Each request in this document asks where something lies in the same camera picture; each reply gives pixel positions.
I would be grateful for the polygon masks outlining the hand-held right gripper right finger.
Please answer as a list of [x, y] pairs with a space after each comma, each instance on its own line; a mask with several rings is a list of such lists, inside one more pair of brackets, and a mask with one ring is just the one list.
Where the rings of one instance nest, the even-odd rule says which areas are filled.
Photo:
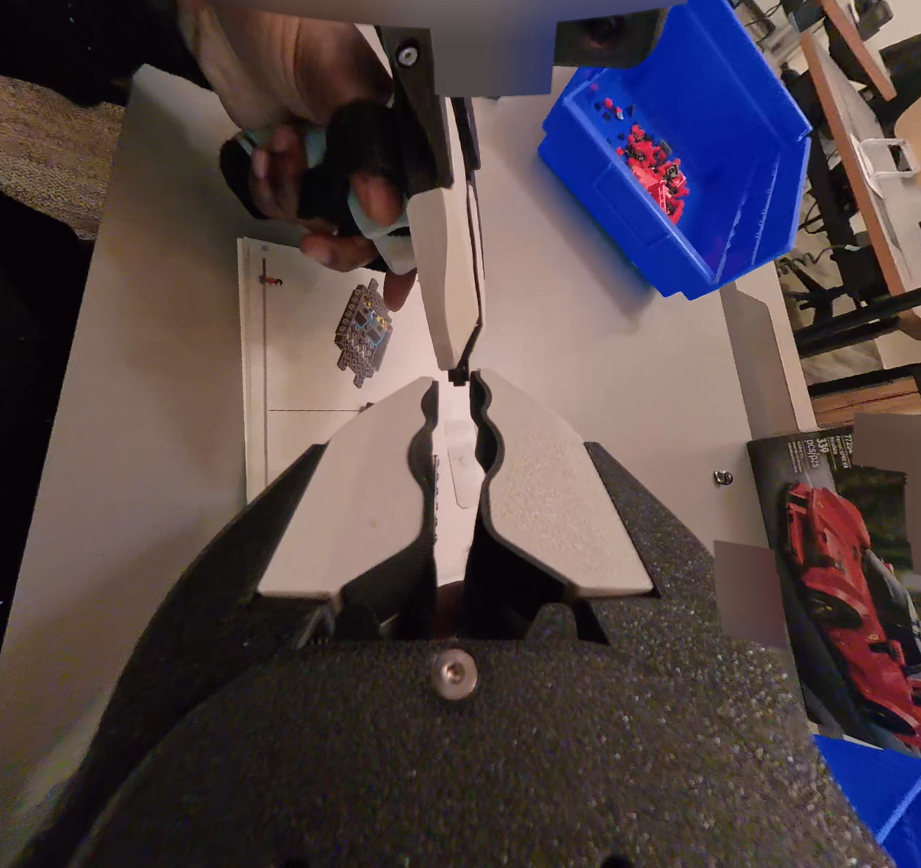
[[485, 529], [576, 598], [646, 596], [654, 584], [585, 442], [558, 414], [492, 369], [472, 374], [481, 431]]

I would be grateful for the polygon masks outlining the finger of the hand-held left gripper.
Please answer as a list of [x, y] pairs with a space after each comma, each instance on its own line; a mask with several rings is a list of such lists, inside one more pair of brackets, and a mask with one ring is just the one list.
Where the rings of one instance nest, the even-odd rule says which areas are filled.
[[464, 365], [480, 328], [467, 185], [415, 195], [407, 215], [434, 354], [448, 372]]
[[486, 319], [486, 281], [484, 272], [482, 224], [475, 179], [469, 179], [467, 181], [467, 210], [470, 222], [473, 269], [478, 298], [479, 327], [483, 328]]

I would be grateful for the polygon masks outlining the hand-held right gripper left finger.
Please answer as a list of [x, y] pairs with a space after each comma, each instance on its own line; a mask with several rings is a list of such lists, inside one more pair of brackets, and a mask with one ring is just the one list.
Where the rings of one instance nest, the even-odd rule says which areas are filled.
[[422, 376], [328, 440], [261, 577], [263, 596], [340, 600], [433, 534], [437, 414], [438, 382]]

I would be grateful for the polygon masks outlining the white lego instruction booklet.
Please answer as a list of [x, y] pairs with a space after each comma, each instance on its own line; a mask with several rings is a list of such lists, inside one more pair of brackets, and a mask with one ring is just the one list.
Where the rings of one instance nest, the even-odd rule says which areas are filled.
[[473, 455], [470, 391], [438, 370], [419, 290], [391, 318], [382, 367], [357, 387], [353, 371], [338, 365], [334, 335], [354, 288], [378, 275], [329, 271], [297, 248], [251, 238], [238, 239], [236, 253], [247, 501], [367, 404], [430, 376], [439, 383], [433, 434], [438, 581], [460, 581], [484, 473]]

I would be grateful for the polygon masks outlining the pile of red lego pieces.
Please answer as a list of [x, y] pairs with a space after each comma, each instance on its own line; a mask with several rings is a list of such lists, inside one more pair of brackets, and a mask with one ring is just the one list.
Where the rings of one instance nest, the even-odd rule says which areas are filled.
[[602, 139], [624, 164], [665, 217], [678, 225], [685, 213], [690, 185], [682, 159], [659, 133], [640, 119], [642, 108], [591, 80], [587, 90], [589, 112]]

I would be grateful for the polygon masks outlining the lego box with red car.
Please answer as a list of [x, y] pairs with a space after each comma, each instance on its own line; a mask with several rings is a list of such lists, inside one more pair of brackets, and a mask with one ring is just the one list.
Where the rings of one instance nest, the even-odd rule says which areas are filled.
[[747, 445], [805, 708], [831, 736], [919, 757], [919, 586], [903, 472], [860, 467], [853, 428]]

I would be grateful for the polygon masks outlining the person's left hand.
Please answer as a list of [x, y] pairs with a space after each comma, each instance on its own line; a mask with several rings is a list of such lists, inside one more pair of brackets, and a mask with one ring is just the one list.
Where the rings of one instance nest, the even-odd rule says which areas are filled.
[[241, 129], [270, 131], [252, 154], [248, 176], [260, 214], [305, 228], [300, 250], [330, 270], [372, 263], [378, 253], [370, 240], [296, 216], [305, 127], [327, 126], [351, 102], [390, 100], [390, 75], [360, 30], [208, 0], [176, 0], [176, 6], [183, 40], [226, 114]]

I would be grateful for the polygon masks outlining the blue plastic storage bin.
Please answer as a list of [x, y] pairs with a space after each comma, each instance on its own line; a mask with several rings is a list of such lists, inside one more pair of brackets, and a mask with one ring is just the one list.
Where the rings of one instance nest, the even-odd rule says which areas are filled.
[[[591, 80], [636, 102], [682, 159], [678, 225], [602, 139]], [[812, 126], [727, 0], [674, 7], [634, 68], [578, 69], [543, 129], [540, 159], [664, 297], [698, 299], [792, 249]]]
[[835, 781], [899, 867], [920, 865], [920, 759], [851, 738], [814, 734]]

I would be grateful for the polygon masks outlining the wooden office desk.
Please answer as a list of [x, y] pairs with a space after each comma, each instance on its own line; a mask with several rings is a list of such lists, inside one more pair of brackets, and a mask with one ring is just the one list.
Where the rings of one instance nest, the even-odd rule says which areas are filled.
[[848, 136], [882, 137], [881, 125], [856, 86], [812, 33], [800, 35], [800, 46], [890, 297], [918, 293], [919, 176], [867, 180]]
[[839, 47], [833, 59], [842, 70], [850, 70], [851, 81], [865, 84], [884, 101], [895, 99], [897, 91], [880, 53], [861, 37], [853, 14], [843, 0], [818, 0], [827, 23], [834, 29], [829, 44]]

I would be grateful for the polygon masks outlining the white desk clamp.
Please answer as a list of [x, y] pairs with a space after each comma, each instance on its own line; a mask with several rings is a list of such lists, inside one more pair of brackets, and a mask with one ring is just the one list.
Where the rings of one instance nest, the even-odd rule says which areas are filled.
[[869, 182], [890, 177], [909, 180], [920, 175], [919, 159], [909, 140], [886, 136], [860, 138], [855, 134], [849, 134], [848, 139]]

